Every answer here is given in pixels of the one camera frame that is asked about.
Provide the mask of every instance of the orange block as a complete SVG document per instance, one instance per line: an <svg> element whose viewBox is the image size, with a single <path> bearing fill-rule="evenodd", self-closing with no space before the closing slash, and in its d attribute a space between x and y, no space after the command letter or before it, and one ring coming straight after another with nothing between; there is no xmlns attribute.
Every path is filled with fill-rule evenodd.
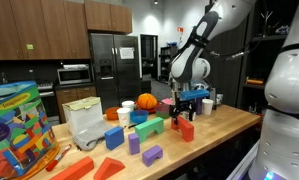
<svg viewBox="0 0 299 180"><path fill-rule="evenodd" d="M181 116L178 116L177 120L178 125L176 125L171 118L171 128L174 130L180 129L182 132L182 138L186 142L192 141L194 136L194 126L185 119L183 119Z"/></svg>
<svg viewBox="0 0 299 180"><path fill-rule="evenodd" d="M69 166L50 180L71 180L79 179L94 168L93 160L87 156L75 164Z"/></svg>
<svg viewBox="0 0 299 180"><path fill-rule="evenodd" d="M106 157L106 159L102 162L96 174L93 176L93 179L94 180L107 179L124 168L125 165L121 161Z"/></svg>

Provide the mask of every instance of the stainless steel refrigerator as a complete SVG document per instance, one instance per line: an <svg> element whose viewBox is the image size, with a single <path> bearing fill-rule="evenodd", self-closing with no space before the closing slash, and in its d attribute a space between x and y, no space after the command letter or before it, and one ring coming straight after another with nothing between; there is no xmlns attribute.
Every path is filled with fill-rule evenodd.
<svg viewBox="0 0 299 180"><path fill-rule="evenodd" d="M102 110L137 100L141 92L138 38L90 34L92 66Z"/></svg>

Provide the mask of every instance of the red triangular block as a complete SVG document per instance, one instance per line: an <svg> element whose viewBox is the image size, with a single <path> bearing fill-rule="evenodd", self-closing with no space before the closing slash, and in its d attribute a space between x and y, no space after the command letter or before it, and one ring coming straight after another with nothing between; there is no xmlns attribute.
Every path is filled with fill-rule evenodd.
<svg viewBox="0 0 299 180"><path fill-rule="evenodd" d="M93 176L93 179L107 179L124 168L125 165L121 161L106 157L106 159L100 165L96 174Z"/></svg>
<svg viewBox="0 0 299 180"><path fill-rule="evenodd" d="M80 179L94 168L93 160L87 156L75 164L69 166L50 180L71 180Z"/></svg>

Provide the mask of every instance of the kitchen counter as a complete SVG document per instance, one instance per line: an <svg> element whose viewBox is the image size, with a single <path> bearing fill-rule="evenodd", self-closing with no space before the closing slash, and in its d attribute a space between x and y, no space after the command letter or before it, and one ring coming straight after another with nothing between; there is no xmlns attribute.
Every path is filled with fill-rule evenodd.
<svg viewBox="0 0 299 180"><path fill-rule="evenodd" d="M155 114L152 114L148 119L155 117ZM118 120L107 121L106 116L104 119L108 124L114 126L119 124ZM164 132L150 134L148 139L140 144L140 153L135 155L130 155L128 143L128 134L134 133L135 130L125 128L125 142L112 151L106 148L105 142L98 144L91 151L79 151L73 147L51 172L43 169L31 179L50 179L87 156L93 159L95 167L81 179L93 179L106 157L119 160L126 166L109 179L158 179L254 126L259 121L260 116L221 105L217 110L213 110L210 116L198 115L194 121L190 122L194 126L194 140L185 142L179 131L171 129L171 119L168 118L164 120ZM68 144L73 144L67 124L53 126L52 129L61 149ZM163 157L147 167L142 162L142 153L155 145L163 149Z"/></svg>

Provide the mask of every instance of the oven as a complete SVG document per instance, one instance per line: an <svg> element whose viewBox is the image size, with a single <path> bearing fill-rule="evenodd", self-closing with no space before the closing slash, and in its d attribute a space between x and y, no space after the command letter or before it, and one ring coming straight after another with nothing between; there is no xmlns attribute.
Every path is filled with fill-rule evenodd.
<svg viewBox="0 0 299 180"><path fill-rule="evenodd" d="M51 125L60 124L53 83L37 83L37 86L49 123Z"/></svg>

